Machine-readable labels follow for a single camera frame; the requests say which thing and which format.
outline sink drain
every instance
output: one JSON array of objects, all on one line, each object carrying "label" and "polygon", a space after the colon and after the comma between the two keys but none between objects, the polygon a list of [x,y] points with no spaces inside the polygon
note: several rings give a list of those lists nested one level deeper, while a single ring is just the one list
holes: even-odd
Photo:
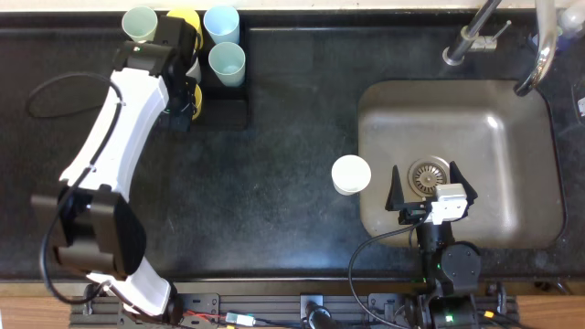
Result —
[{"label": "sink drain", "polygon": [[410,166],[410,187],[419,196],[432,196],[435,186],[449,184],[449,165],[438,156],[428,156]]}]

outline faucet spout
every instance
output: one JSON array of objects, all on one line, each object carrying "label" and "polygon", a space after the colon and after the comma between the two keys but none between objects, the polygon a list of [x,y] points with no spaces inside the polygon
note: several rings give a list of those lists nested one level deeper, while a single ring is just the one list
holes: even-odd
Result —
[{"label": "faucet spout", "polygon": [[547,75],[557,49],[557,13],[553,0],[535,0],[538,19],[538,53],[534,68],[526,80],[514,87],[518,96],[527,95]]}]

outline black countertop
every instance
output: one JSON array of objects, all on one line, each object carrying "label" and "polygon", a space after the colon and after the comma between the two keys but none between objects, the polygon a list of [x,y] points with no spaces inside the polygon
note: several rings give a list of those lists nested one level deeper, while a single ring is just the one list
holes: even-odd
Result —
[{"label": "black countertop", "polygon": [[[357,154],[357,101],[382,80],[524,77],[534,62],[526,36],[534,13],[499,13],[486,27],[513,25],[490,54],[456,68],[441,52],[471,13],[248,13],[252,117],[245,132],[152,131],[136,167],[131,206],[148,236],[146,256],[175,280],[226,277],[343,277],[368,238],[359,196],[340,196],[330,170]],[[0,279],[37,280],[45,225],[29,198],[55,184],[90,131],[97,111],[58,120],[26,116],[40,82],[72,70],[108,75],[124,40],[120,14],[4,16],[0,24]],[[484,249],[483,276],[585,274],[585,42],[560,54],[540,86],[551,109],[566,227],[548,249]],[[97,105],[105,87],[63,83],[46,110]],[[371,247],[356,264],[363,277],[416,278],[414,250]],[[54,276],[73,278],[56,270]]]}]

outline metal faucet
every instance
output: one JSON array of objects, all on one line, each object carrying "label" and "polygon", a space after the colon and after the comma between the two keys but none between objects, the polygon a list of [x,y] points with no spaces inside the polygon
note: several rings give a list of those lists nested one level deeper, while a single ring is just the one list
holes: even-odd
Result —
[{"label": "metal faucet", "polygon": [[[509,21],[494,37],[480,37],[479,30],[502,0],[487,0],[484,6],[477,12],[468,27],[463,27],[461,33],[455,39],[452,46],[446,48],[442,57],[449,65],[463,63],[465,53],[468,51],[493,51],[496,40],[510,25]],[[518,96],[527,95],[547,75],[552,59],[557,48],[557,13],[554,0],[535,0],[538,20],[538,53],[534,68],[528,77],[520,80],[514,86],[514,92]]]}]

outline stainless steel sink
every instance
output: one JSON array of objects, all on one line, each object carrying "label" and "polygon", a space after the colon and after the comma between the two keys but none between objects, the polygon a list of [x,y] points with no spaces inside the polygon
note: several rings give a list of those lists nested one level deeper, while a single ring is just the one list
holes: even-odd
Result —
[{"label": "stainless steel sink", "polygon": [[[485,248],[544,248],[563,228],[564,212],[546,102],[519,98],[514,81],[386,81],[359,102],[359,155],[372,170],[360,195],[370,235],[394,229],[384,209],[391,169],[400,170],[406,201],[448,181],[455,161],[479,198],[453,224],[458,240]],[[385,243],[407,246],[403,234]]]}]

